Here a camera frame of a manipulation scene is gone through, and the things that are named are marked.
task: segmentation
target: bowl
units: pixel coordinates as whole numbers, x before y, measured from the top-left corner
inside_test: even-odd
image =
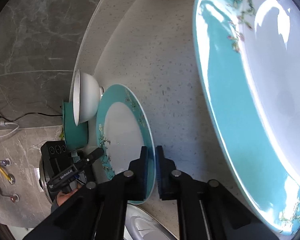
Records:
[[[62,117],[67,149],[73,151],[85,147],[88,143],[88,123],[75,124],[72,102],[63,102]]]
[[[103,88],[95,78],[77,70],[73,88],[73,114],[75,125],[86,122],[95,116]]]

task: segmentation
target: plate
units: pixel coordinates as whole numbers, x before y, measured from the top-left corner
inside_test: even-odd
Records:
[[[154,143],[145,112],[128,87],[115,84],[103,94],[97,112],[97,143],[105,151],[101,163],[108,179],[127,170],[130,161],[140,157],[142,146],[148,148],[146,201],[155,183]]]
[[[292,0],[195,0],[194,47],[210,116],[258,217],[300,228],[300,11]]]

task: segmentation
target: screw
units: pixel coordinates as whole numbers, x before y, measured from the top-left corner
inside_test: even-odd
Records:
[[[172,176],[174,176],[174,177],[179,177],[179,176],[181,175],[181,171],[179,171],[179,170],[173,170],[173,171],[171,172],[171,174],[172,174]]]
[[[219,181],[217,181],[215,179],[209,180],[209,185],[211,187],[218,187],[219,186]]]
[[[88,189],[94,189],[95,187],[96,187],[96,183],[95,182],[93,182],[93,181],[89,181],[87,184],[86,184],[86,187],[88,188]]]
[[[124,175],[125,177],[127,177],[127,178],[132,177],[132,176],[133,176],[133,171],[125,171],[125,172],[123,173],[123,175]]]

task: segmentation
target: teal rim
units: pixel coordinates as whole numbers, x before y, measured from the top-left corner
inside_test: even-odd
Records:
[[[220,4],[229,6],[229,1],[231,7],[241,2],[194,3],[194,48],[204,96],[227,164],[249,205],[269,228],[292,235],[300,228],[300,186],[283,167],[259,118],[240,54],[241,33],[230,32],[236,19],[250,24],[240,11],[224,13]],[[217,19],[211,8],[222,17]]]
[[[133,94],[133,92],[124,85],[115,84],[110,86],[103,94],[98,106],[97,126],[96,126],[97,144],[98,147],[102,147],[103,150],[105,151],[105,154],[101,157],[101,164],[103,166],[107,178],[111,180],[115,176],[115,174],[110,165],[109,157],[106,154],[107,149],[105,143],[107,142],[107,139],[103,135],[103,128],[104,128],[106,114],[110,106],[116,102],[124,103],[133,113],[139,125],[144,146],[148,148],[148,175],[147,175],[146,199],[144,201],[129,201],[129,203],[132,204],[142,204],[150,197],[154,189],[155,174],[156,174],[154,143],[153,143],[149,122],[146,118],[146,115],[143,111],[140,102]]]

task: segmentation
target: yellow hose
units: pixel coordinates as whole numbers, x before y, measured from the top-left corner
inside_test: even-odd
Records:
[[[0,172],[9,182],[12,182],[12,179],[10,178],[10,176],[1,167],[0,167]]]

